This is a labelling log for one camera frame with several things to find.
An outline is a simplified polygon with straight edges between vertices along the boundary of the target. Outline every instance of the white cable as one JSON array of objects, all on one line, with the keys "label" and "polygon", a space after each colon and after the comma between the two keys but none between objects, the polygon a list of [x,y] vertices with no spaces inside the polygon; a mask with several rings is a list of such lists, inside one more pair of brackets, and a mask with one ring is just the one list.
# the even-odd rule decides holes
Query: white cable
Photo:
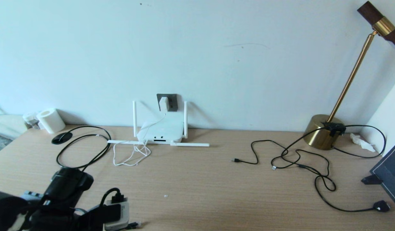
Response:
[{"label": "white cable", "polygon": [[[116,146],[117,144],[124,143],[124,142],[126,142],[126,141],[122,141],[122,142],[120,142],[120,143],[116,143],[116,144],[113,146],[113,164],[114,164],[115,166],[119,166],[119,165],[135,166],[135,165],[138,165],[138,164],[139,164],[141,161],[143,161],[145,158],[147,158],[147,157],[151,154],[151,150],[146,146],[148,140],[144,140],[144,139],[145,139],[145,136],[146,136],[147,132],[149,131],[149,128],[150,128],[150,127],[152,127],[153,125],[155,125],[155,124],[161,122],[162,120],[164,120],[165,117],[166,117],[166,113],[165,113],[165,115],[163,116],[163,118],[162,118],[161,120],[159,120],[159,121],[156,122],[156,123],[153,123],[153,124],[149,125],[149,126],[147,127],[147,129],[146,129],[145,135],[144,135],[144,136],[142,137],[142,139],[140,140],[140,142],[142,142],[142,146],[143,146],[143,147],[142,147],[141,149],[139,149],[139,145],[136,145],[136,146],[133,145],[132,155],[130,155],[130,157],[129,157],[128,159],[126,159],[125,161],[123,161],[123,162],[121,162],[121,163],[118,163],[118,164],[117,164],[116,161],[115,161],[115,156],[116,156],[115,146]],[[143,157],[140,158],[135,164],[127,164],[126,162],[130,161],[130,159],[133,157],[133,154],[135,154],[136,152],[140,152],[140,153],[143,155]]]}]

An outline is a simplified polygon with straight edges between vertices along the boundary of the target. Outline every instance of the wooden desk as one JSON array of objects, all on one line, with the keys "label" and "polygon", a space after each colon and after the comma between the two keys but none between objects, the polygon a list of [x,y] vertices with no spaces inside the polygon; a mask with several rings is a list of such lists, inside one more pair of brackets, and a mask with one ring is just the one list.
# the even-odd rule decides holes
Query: wooden desk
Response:
[{"label": "wooden desk", "polygon": [[[133,139],[128,127],[104,127],[113,139]],[[85,133],[101,133],[84,128]],[[315,175],[298,167],[273,171],[270,160],[281,153],[271,143],[258,143],[260,164],[235,163],[254,160],[250,142],[272,139],[288,145],[301,133],[225,130],[190,130],[189,142],[210,142],[209,148],[150,145],[152,155],[135,167],[112,164],[112,149],[86,170],[95,182],[84,192],[78,207],[89,209],[106,190],[119,187],[130,200],[130,222],[140,221],[144,230],[395,230],[395,205],[379,185],[360,180],[380,158],[361,159],[335,150],[320,151],[299,142],[295,148],[315,151],[331,161],[331,177],[338,190],[325,197],[343,209],[365,209],[379,200],[391,206],[387,213],[340,212],[330,208],[314,189]],[[65,144],[55,146],[46,131],[28,130],[0,152],[0,191],[22,195],[25,190],[43,193],[59,169],[55,157]],[[99,137],[84,139],[65,151],[61,161],[69,166],[87,163],[105,145]],[[341,137],[340,148],[372,155]],[[132,146],[117,146],[117,160]],[[302,155],[303,164],[325,172],[318,157]]]}]

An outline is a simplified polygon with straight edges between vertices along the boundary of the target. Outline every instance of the brass lamp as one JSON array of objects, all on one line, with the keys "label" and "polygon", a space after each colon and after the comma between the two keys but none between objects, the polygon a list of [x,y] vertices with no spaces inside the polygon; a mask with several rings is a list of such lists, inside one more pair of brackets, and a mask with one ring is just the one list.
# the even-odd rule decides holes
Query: brass lamp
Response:
[{"label": "brass lamp", "polygon": [[[376,34],[383,37],[385,40],[391,41],[395,45],[395,27],[394,25],[388,21],[388,19],[382,15],[370,2],[366,2],[363,6],[361,6],[357,10],[371,25],[373,28],[373,32],[368,35],[366,42],[363,45],[363,48],[360,52],[360,55],[354,65],[353,70],[351,71],[350,77],[346,82],[346,85],[343,88],[331,114],[328,115],[315,115],[310,120],[309,125],[306,128],[305,134],[310,133],[313,130],[323,128],[327,126],[327,123],[337,123],[342,124],[342,122],[335,118],[334,115],[339,108],[341,101],[351,85],[351,82],[354,79],[354,76],[357,73],[357,70],[360,67],[360,64],[363,61],[364,56],[366,55],[367,50],[370,47],[370,44],[373,41],[373,38]],[[332,148],[332,145],[337,140],[338,136],[341,134],[340,131],[335,131],[334,133],[330,129],[320,129],[315,131],[314,133],[309,134],[304,137],[304,141],[314,148],[329,150]]]}]

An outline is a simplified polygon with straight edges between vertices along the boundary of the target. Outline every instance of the wall socket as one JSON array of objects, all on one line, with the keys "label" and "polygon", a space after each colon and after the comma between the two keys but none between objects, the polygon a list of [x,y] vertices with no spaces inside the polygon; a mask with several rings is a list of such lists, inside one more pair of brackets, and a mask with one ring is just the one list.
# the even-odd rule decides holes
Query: wall socket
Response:
[{"label": "wall socket", "polygon": [[156,94],[156,97],[158,98],[158,105],[159,101],[161,100],[162,97],[167,97],[169,101],[169,108],[168,111],[177,111],[178,106],[177,106],[177,95],[176,94]]}]

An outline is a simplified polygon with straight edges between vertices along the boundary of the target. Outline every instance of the lamp base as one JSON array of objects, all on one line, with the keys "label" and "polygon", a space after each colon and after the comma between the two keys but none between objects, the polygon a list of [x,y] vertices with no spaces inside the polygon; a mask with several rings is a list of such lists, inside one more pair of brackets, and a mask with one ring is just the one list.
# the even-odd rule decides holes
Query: lamp base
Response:
[{"label": "lamp base", "polygon": [[[307,126],[305,133],[309,133],[313,130],[324,127],[323,123],[326,122],[328,117],[328,115],[314,115],[310,120],[310,123]],[[336,118],[333,118],[332,122],[342,123],[339,119]],[[308,145],[312,146],[313,148],[330,150],[332,149],[332,145],[336,142],[339,135],[340,132],[336,132],[334,136],[330,136],[329,130],[321,129],[309,134],[303,139]]]}]

